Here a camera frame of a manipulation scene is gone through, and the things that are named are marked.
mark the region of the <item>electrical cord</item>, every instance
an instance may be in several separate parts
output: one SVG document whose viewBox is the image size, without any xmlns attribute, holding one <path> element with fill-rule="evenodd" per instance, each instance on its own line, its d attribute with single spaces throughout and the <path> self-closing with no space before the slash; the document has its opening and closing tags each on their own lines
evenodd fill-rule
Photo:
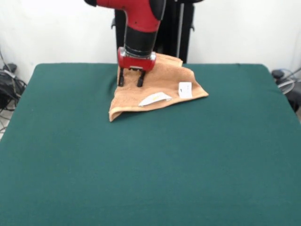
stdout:
<svg viewBox="0 0 301 226">
<path fill-rule="evenodd" d="M 284 76 L 283 78 L 280 79 L 280 81 L 284 81 L 284 80 L 286 80 L 286 79 L 288 79 L 288 78 L 290 78 L 290 77 L 292 77 L 292 76 L 294 76 L 294 78 L 296 79 L 295 74 L 298 73 L 299 71 L 301 71 L 301 67 L 298 68 L 298 69 L 297 69 L 296 71 L 294 71 L 294 72 L 292 72 L 292 71 L 290 71 L 290 70 L 287 70 L 287 69 L 280 69 L 280 70 L 281 70 L 281 71 L 287 71 L 287 72 L 290 73 L 290 74 L 288 74 L 287 76 Z"/>
<path fill-rule="evenodd" d="M 298 82 L 301 82 L 301 79 L 300 80 L 290 79 L 289 81 L 286 81 L 286 82 L 283 82 L 283 83 L 279 84 L 278 88 L 280 89 L 282 87 L 285 87 L 285 86 L 288 86 L 288 85 L 291 84 L 290 88 L 282 91 L 282 93 L 285 95 L 285 94 L 291 92 L 293 90 L 293 88 L 295 88 L 295 84 L 298 83 Z"/>
<path fill-rule="evenodd" d="M 0 133 L 4 133 L 4 131 L 6 130 L 7 127 L 3 127 L 2 129 L 0 129 Z"/>
</svg>

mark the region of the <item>white wall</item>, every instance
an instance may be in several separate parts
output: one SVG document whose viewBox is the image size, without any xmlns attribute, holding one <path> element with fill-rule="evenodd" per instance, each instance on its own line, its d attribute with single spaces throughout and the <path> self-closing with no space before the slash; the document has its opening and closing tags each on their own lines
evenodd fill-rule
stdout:
<svg viewBox="0 0 301 226">
<path fill-rule="evenodd" d="M 2 53 L 26 81 L 39 63 L 116 62 L 112 19 L 83 0 L 1 0 Z M 189 63 L 301 66 L 300 0 L 205 0 L 194 21 Z"/>
</svg>

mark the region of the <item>white card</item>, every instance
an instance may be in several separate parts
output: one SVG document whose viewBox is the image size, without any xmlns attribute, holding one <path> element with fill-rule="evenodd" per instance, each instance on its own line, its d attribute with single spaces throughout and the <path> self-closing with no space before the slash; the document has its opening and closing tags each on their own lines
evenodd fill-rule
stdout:
<svg viewBox="0 0 301 226">
<path fill-rule="evenodd" d="M 171 99 L 172 99 L 172 97 L 170 97 L 169 95 L 166 95 L 163 92 L 154 93 L 154 94 L 148 96 L 147 98 L 145 98 L 143 101 L 141 101 L 139 106 L 142 107 L 142 106 L 150 105 L 152 103 L 155 103 L 155 102 L 158 102 L 161 100 L 171 100 Z"/>
<path fill-rule="evenodd" d="M 179 82 L 179 96 L 180 98 L 192 98 L 191 82 Z"/>
</svg>

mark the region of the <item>green table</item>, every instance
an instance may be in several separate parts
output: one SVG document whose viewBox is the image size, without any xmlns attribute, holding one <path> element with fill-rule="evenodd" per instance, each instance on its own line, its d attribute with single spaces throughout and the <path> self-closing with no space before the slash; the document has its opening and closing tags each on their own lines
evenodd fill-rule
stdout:
<svg viewBox="0 0 301 226">
<path fill-rule="evenodd" d="M 301 126 L 262 65 L 113 123 L 114 64 L 38 65 L 0 142 L 1 226 L 300 226 Z"/>
</svg>

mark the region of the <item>black cable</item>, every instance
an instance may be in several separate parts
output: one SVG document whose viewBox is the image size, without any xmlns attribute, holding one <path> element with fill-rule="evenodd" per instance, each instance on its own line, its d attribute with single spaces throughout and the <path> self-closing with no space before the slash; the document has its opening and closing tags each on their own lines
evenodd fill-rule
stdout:
<svg viewBox="0 0 301 226">
<path fill-rule="evenodd" d="M 3 130 L 6 130 L 7 127 L 3 127 L 2 129 L 0 129 L 0 133 L 4 133 Z"/>
<path fill-rule="evenodd" d="M 0 118 L 3 118 L 3 119 L 5 119 L 5 120 L 10 120 L 9 118 L 4 117 L 4 116 L 2 116 L 2 115 L 0 115 Z"/>
</svg>

